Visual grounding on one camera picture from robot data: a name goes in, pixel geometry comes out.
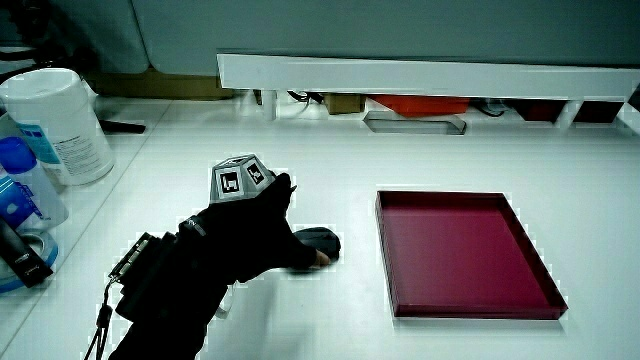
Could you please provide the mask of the person's left hand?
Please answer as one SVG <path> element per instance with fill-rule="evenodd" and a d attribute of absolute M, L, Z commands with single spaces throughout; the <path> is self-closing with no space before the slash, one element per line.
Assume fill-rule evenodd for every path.
<path fill-rule="evenodd" d="M 287 173 L 254 154 L 228 158 L 212 168 L 209 205 L 179 225 L 179 237 L 228 284 L 275 268 L 326 267 L 330 257 L 302 243 L 287 222 L 295 189 Z"/>

